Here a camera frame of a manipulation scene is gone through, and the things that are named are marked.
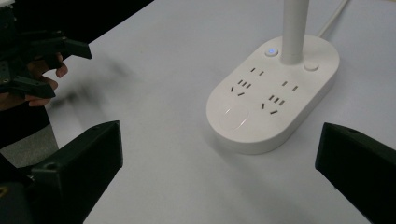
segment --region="power strip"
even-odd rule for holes
[[[282,36],[261,45],[211,92],[207,119],[221,143],[243,154],[283,144],[333,84],[340,58],[326,40],[303,36],[302,59],[281,60]]]

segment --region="power cord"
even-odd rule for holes
[[[335,10],[335,12],[332,14],[330,19],[327,21],[327,23],[323,26],[323,28],[319,31],[318,37],[323,37],[323,35],[326,33],[326,31],[332,26],[332,23],[338,18],[338,16],[341,14],[343,9],[346,7],[347,3],[349,0],[344,0],[340,6]]]

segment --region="white pole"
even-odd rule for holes
[[[309,0],[284,0],[282,53],[283,64],[296,64],[303,59],[306,17]]]

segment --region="table surface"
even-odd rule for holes
[[[340,3],[311,1],[306,33]],[[67,58],[47,105],[59,147],[119,120],[124,156],[84,223],[369,223],[315,159],[324,122],[396,148],[395,11],[392,1],[349,2],[325,37],[340,54],[334,85],[287,142],[261,155],[218,144],[205,106],[282,35],[283,1],[156,0],[91,42],[91,60]]]

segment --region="black robotic claw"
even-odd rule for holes
[[[58,53],[92,58],[88,44],[68,39],[62,31],[19,33],[14,21],[12,8],[1,7],[0,93],[52,98],[55,93],[50,84],[34,79],[27,69],[27,64],[42,59],[49,69],[59,68],[61,63],[57,58]]]

